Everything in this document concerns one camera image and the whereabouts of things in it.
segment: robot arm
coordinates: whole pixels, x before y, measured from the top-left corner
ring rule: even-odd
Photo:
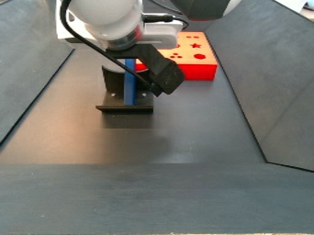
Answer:
[[[230,2],[241,2],[241,0],[173,0],[173,2],[184,10],[188,17],[208,20],[222,17]],[[86,30],[101,47],[90,43],[70,26],[69,9],[83,22]],[[164,49],[177,46],[177,34],[182,30],[184,24],[180,21],[173,22],[173,16],[154,14],[145,17],[142,0],[62,0],[61,19],[65,28],[75,38],[134,74],[156,96],[160,96],[162,92],[170,94],[176,90],[185,80],[184,72],[176,62],[161,58],[158,51],[152,50],[149,45],[148,47],[133,47],[136,44],[153,44],[157,47],[162,46]],[[140,58],[134,53],[142,55],[142,62],[152,70],[149,79],[145,79],[117,60]]]
[[[242,0],[172,1],[189,19],[212,20],[226,15]],[[158,49],[177,46],[182,22],[144,22],[142,0],[74,0],[69,9],[105,49],[125,50],[136,43],[153,44]]]

